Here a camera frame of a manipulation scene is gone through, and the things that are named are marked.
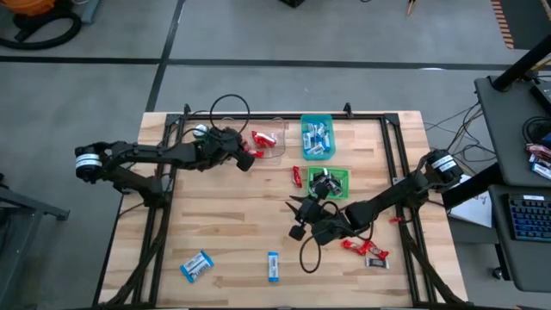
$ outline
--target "white paper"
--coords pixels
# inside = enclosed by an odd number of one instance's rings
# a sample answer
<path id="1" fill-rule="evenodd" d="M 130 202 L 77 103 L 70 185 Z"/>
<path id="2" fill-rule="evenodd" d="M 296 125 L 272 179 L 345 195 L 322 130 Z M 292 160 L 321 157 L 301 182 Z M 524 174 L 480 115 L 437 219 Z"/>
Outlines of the white paper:
<path id="1" fill-rule="evenodd" d="M 460 183 L 471 177 L 462 175 Z M 492 200 L 488 192 L 477 195 L 451 209 L 449 216 L 492 228 Z"/>

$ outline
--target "gray desk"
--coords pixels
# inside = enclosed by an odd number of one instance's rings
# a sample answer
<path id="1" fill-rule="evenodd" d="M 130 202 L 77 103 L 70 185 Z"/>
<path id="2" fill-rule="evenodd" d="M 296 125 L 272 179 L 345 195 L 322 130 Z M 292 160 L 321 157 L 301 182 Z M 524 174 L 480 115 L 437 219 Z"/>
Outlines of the gray desk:
<path id="1" fill-rule="evenodd" d="M 500 92 L 489 78 L 474 81 L 498 162 L 446 192 L 446 206 L 456 206 L 492 184 L 551 188 L 551 181 L 532 172 L 524 150 L 523 124 L 533 116 L 548 116 L 529 92 L 533 85 L 516 81 L 508 91 Z"/>
<path id="2" fill-rule="evenodd" d="M 492 185 L 489 188 L 493 205 L 493 218 L 498 231 L 499 244 L 504 256 L 500 258 L 504 277 L 510 276 L 522 291 L 551 292 L 551 243 L 516 241 L 511 238 L 506 194 L 551 196 L 551 189 L 534 189 Z"/>

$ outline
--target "red candy wrapper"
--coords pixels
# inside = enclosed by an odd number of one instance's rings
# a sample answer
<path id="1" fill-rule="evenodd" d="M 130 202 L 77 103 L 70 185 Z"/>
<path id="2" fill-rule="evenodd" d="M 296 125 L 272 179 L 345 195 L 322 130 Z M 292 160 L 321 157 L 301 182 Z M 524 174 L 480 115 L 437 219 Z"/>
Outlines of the red candy wrapper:
<path id="1" fill-rule="evenodd" d="M 251 147 L 247 143 L 246 139 L 243 139 L 242 143 L 243 143 L 243 149 L 245 150 L 245 152 L 248 152 L 249 154 L 251 154 L 255 158 L 263 158 L 264 157 L 264 152 L 251 150 Z"/>
<path id="2" fill-rule="evenodd" d="M 368 253 L 368 249 L 365 248 L 363 245 L 359 245 L 356 242 L 352 242 L 350 240 L 343 240 L 343 242 L 341 242 L 341 246 L 346 250 L 351 250 L 360 255 L 366 255 Z"/>
<path id="3" fill-rule="evenodd" d="M 378 258 L 385 260 L 390 254 L 388 251 L 383 251 L 377 247 L 373 242 L 367 241 L 364 245 L 368 248 L 368 251 L 370 251 L 372 254 L 376 255 Z"/>
<path id="4" fill-rule="evenodd" d="M 385 260 L 388 254 L 390 254 L 390 252 L 383 251 L 380 248 L 378 248 L 377 245 L 375 245 L 371 241 L 365 241 L 363 245 L 359 245 L 350 240 L 343 240 L 343 242 L 341 243 L 341 246 L 346 250 L 351 250 L 360 255 L 366 255 L 369 251 L 372 254 L 376 255 L 381 260 Z"/>
<path id="5" fill-rule="evenodd" d="M 302 189 L 302 179 L 300 178 L 300 168 L 297 166 L 293 167 L 293 182 L 299 189 Z"/>
<path id="6" fill-rule="evenodd" d="M 264 133 L 257 133 L 256 131 L 252 132 L 252 138 L 255 141 L 255 144 L 258 147 L 274 147 L 276 146 L 276 139 L 268 136 Z"/>

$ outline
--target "wooden table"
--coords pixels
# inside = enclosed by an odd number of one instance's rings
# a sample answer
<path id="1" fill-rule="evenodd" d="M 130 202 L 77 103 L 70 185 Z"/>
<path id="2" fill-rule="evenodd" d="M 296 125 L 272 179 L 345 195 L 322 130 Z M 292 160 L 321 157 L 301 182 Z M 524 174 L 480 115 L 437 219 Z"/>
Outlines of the wooden table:
<path id="1" fill-rule="evenodd" d="M 429 151 L 419 112 L 398 112 L 407 157 L 415 169 L 419 158 Z M 140 144 L 156 145 L 163 133 L 165 113 L 144 115 Z M 186 128 L 194 126 L 189 121 Z M 234 121 L 234 127 L 240 127 Z M 268 121 L 251 121 L 251 127 L 270 126 Z M 306 195 L 291 182 L 291 167 L 301 167 L 306 179 L 308 165 L 350 170 L 350 199 L 337 201 L 340 207 L 366 200 L 390 186 L 387 161 L 378 121 L 334 121 L 337 142 L 335 156 L 324 162 L 302 158 L 300 123 L 286 121 L 285 153 L 280 158 L 258 160 L 250 171 L 241 172 L 229 162 L 205 172 L 180 170 L 164 252 L 158 307 L 404 307 L 411 305 L 404 256 L 396 225 L 394 207 L 381 213 L 375 222 L 373 241 L 390 251 L 390 270 L 365 267 L 365 259 L 340 248 L 333 241 L 322 248 L 319 270 L 311 275 L 299 266 L 301 242 L 288 236 L 294 215 L 284 202 L 289 195 Z M 245 130 L 245 137 L 250 135 Z M 193 139 L 190 134 L 186 140 Z M 394 147 L 399 168 L 398 152 Z M 134 170 L 151 175 L 155 165 L 137 164 Z M 433 195 L 433 200 L 440 200 Z M 140 202 L 137 195 L 124 199 L 121 211 Z M 126 281 L 139 259 L 146 209 L 123 215 L 116 227 L 100 301 L 111 298 Z M 442 279 L 456 295 L 466 300 L 461 271 L 442 207 L 427 204 L 420 211 L 429 258 Z M 214 267 L 190 284 L 179 266 L 204 250 Z M 268 282 L 268 251 L 279 252 L 280 281 Z M 307 268 L 317 258 L 311 243 L 305 250 Z M 422 300 L 426 300 L 423 277 L 416 264 Z M 146 275 L 144 299 L 149 291 Z"/>

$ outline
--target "black hose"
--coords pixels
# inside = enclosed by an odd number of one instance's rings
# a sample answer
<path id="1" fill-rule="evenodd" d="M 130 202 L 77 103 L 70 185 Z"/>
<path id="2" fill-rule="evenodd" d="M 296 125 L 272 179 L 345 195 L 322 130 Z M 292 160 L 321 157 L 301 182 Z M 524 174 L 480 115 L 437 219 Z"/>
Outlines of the black hose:
<path id="1" fill-rule="evenodd" d="M 44 27 L 49 22 L 57 21 L 58 19 L 64 19 L 64 18 L 68 18 L 72 20 L 72 25 L 71 25 L 71 28 L 69 28 L 69 30 L 67 30 L 64 34 L 60 35 L 59 37 L 53 38 L 50 40 L 43 40 L 41 42 L 29 42 L 29 43 L 23 42 L 31 34 L 33 34 L 38 29 Z M 80 17 L 77 14 L 71 12 L 68 9 L 58 9 L 58 8 L 54 8 L 51 11 L 38 16 L 32 16 L 32 17 L 17 16 L 14 22 L 19 28 L 22 29 L 22 31 L 15 37 L 18 40 L 18 42 L 0 38 L 0 46 L 13 48 L 17 50 L 27 50 L 27 51 L 47 49 L 47 48 L 57 47 L 62 44 L 65 44 L 66 42 L 72 40 L 72 38 L 74 38 L 78 34 L 78 32 L 80 31 L 80 28 L 83 25 L 82 21 L 80 20 Z"/>

